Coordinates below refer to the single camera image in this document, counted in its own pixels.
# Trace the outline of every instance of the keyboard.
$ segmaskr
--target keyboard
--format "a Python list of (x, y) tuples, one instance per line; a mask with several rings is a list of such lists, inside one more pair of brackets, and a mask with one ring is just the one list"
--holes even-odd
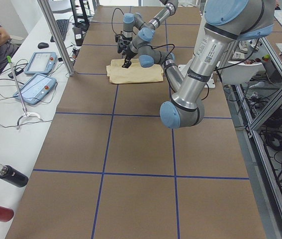
[[(69, 20), (68, 19), (58, 19), (56, 20), (56, 23), (60, 30), (62, 40), (65, 40), (67, 36)], [(51, 36), (50, 42), (54, 42), (53, 36)]]

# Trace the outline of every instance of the folded cloth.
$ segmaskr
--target folded cloth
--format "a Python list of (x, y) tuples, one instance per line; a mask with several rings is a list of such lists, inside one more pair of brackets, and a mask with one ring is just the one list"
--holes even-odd
[(114, 59), (106, 66), (107, 76), (114, 84), (147, 83), (163, 81), (163, 69), (160, 65), (143, 68), (138, 59), (131, 60), (129, 68), (123, 68), (124, 59)]

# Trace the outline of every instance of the white table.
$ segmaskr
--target white table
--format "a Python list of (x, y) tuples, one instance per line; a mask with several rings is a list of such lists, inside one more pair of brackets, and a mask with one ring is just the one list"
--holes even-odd
[[(56, 19), (68, 19), (70, 16), (70, 13), (55, 14)], [(13, 63), (16, 63), (20, 59), (30, 60), (33, 52), (36, 51), (55, 51), (57, 56), (61, 57), (57, 50), (56, 44), (50, 42), (50, 37), (50, 30), (45, 18), (42, 17), (12, 58)], [(47, 42), (49, 44), (49, 48), (41, 50), (38, 49), (37, 45), (39, 42)], [(69, 23), (65, 46), (68, 47), (72, 45), (71, 42), (75, 43), (75, 40), (72, 32), (72, 24)], [(72, 47), (67, 49), (69, 53), (72, 51)], [(59, 64), (59, 62), (56, 63), (54, 70), (59, 66)], [(56, 93), (52, 99), (52, 102), (49, 104), (38, 103), (34, 106), (27, 105), (29, 112), (39, 113), (43, 120), (53, 119), (56, 106), (60, 101), (61, 95), (68, 80), (68, 74), (65, 66), (60, 66), (60, 68), (52, 75), (52, 77), (56, 78), (58, 82)], [(0, 76), (0, 78), (8, 77), (7, 74), (3, 74)], [(30, 76), (26, 76), (24, 73), (22, 73), (17, 76), (17, 79), (18, 81), (25, 83), (28, 79), (30, 79)], [(0, 81), (0, 93), (3, 96), (11, 97), (15, 92), (16, 86), (13, 81)], [(43, 101), (50, 101), (54, 92), (55, 90), (52, 90), (46, 97), (44, 97)], [(18, 118), (22, 114), (23, 110), (20, 101), (17, 101), (16, 99), (0, 101), (0, 124), (16, 125)], [(39, 120), (37, 118), (23, 118), (21, 123), (36, 121)], [(21, 126), (20, 129), (16, 129), (15, 127), (0, 127), (0, 163), (4, 165), (8, 164), (29, 177), (50, 124), (50, 122), (28, 124)], [(11, 208), (16, 212), (24, 189), (25, 187), (17, 188), (0, 179), (0, 206)], [(0, 239), (5, 238), (11, 222), (12, 220), (7, 223), (0, 222)]]

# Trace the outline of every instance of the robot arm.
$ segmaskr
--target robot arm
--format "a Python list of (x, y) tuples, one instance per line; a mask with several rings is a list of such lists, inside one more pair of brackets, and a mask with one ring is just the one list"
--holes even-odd
[[(131, 59), (135, 57), (138, 53), (140, 56), (147, 55), (149, 57), (141, 57), (140, 62), (144, 67), (150, 67), (155, 64), (161, 64), (163, 60), (166, 60), (169, 53), (160, 54), (160, 52), (152, 51), (150, 45), (151, 40), (154, 37), (155, 29), (157, 29), (162, 22), (164, 22), (169, 16), (175, 14), (178, 7), (178, 0), (160, 0), (161, 3), (165, 5), (162, 9), (149, 23), (146, 23), (141, 14), (126, 13), (123, 19), (123, 31), (121, 34), (115, 36), (115, 41), (117, 42), (117, 52), (125, 55), (125, 61), (122, 67), (129, 68), (131, 65)], [(140, 31), (138, 32), (135, 39), (133, 37), (133, 28), (136, 27)]]
[(171, 100), (163, 103), (160, 108), (161, 120), (165, 126), (179, 128), (201, 122), (204, 107), (199, 98), (200, 93), (228, 44), (235, 40), (269, 35), (273, 29), (275, 3), (275, 0), (209, 0), (205, 6), (205, 37), (185, 77), (174, 63), (173, 56), (165, 53), (165, 57), (158, 57), (150, 47), (154, 29), (146, 26), (144, 30), (140, 30), (126, 48), (126, 58), (139, 53), (141, 65), (146, 61), (148, 64), (145, 67), (151, 66), (153, 62), (164, 67), (175, 91)]

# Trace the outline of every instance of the tablet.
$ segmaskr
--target tablet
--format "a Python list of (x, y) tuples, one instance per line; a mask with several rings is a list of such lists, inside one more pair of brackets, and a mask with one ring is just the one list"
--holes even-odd
[[(46, 94), (55, 86), (57, 80), (53, 77), (38, 73), (31, 77), (20, 88), (22, 98), (30, 105), (34, 105), (44, 98)], [(18, 92), (13, 97), (20, 100)]]
[(47, 75), (54, 68), (56, 61), (56, 52), (34, 52), (24, 72), (26, 75)]

